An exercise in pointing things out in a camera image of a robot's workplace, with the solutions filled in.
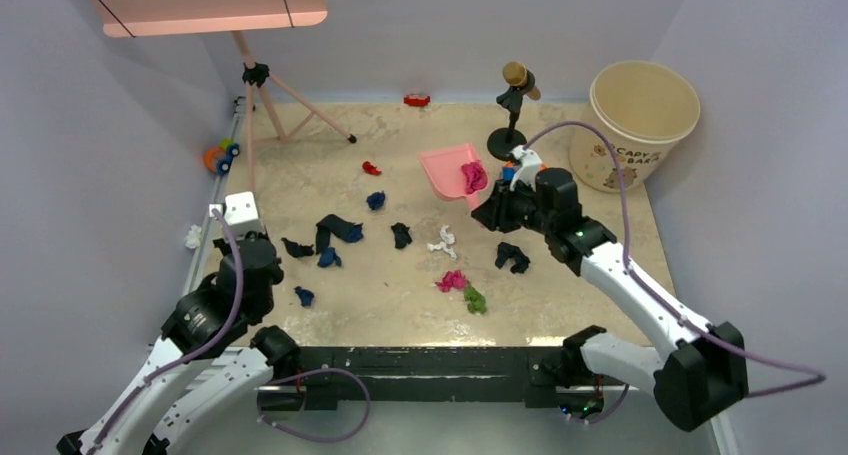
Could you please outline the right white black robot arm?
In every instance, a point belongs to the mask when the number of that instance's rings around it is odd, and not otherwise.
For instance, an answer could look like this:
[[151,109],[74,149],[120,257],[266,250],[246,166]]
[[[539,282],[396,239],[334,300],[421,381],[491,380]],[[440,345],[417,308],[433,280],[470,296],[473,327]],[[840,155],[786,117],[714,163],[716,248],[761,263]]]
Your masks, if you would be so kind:
[[557,385],[614,378],[651,393],[666,419],[686,432],[748,397],[741,332],[690,310],[631,261],[610,230],[584,215],[567,170],[543,170],[531,183],[498,180],[471,216],[490,231],[543,235],[551,255],[612,300],[650,342],[635,345],[590,326],[564,340],[557,362],[541,363]]

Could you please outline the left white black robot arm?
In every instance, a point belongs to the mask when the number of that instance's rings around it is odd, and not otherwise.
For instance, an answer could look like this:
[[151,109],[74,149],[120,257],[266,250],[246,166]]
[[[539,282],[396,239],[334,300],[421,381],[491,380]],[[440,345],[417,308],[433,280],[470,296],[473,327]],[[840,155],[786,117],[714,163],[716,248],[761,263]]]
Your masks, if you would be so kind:
[[282,260],[265,234],[238,240],[242,272],[225,240],[214,245],[224,256],[218,270],[178,300],[121,398],[90,428],[63,435],[58,453],[177,454],[214,411],[269,381],[284,384],[295,377],[299,346],[281,328],[266,326],[208,380],[189,387],[271,311],[273,289],[284,278]]

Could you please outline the pink plastic dustpan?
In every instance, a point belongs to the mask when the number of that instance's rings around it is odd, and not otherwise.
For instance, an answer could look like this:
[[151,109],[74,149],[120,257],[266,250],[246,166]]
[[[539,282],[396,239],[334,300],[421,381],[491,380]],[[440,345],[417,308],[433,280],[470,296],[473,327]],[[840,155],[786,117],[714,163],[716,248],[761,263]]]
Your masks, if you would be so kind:
[[464,200],[473,210],[481,204],[480,195],[489,185],[474,194],[464,193],[463,164],[482,159],[471,143],[419,152],[418,160],[435,195],[443,201]]

